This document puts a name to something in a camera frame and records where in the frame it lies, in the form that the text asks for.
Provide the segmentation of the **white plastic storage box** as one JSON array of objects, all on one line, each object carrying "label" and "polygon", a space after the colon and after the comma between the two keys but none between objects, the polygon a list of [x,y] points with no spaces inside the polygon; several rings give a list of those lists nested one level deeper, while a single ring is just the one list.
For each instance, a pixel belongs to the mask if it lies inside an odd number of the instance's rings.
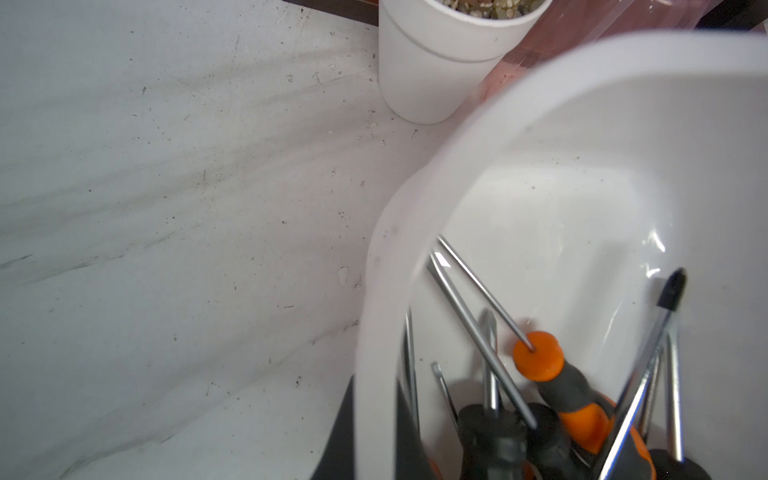
[{"label": "white plastic storage box", "polygon": [[444,236],[525,327],[617,398],[683,267],[686,455],[767,475],[767,39],[656,31],[575,49],[478,108],[371,236],[357,400],[392,411],[404,318],[464,399],[478,355],[426,272]]}]

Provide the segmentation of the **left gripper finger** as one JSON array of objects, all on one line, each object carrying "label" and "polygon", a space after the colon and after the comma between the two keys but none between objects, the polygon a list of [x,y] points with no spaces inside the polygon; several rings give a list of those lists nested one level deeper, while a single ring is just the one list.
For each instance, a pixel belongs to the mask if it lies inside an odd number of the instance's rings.
[{"label": "left gripper finger", "polygon": [[392,411],[357,400],[351,378],[313,479],[435,479],[437,471],[418,439],[401,386],[388,398]]}]

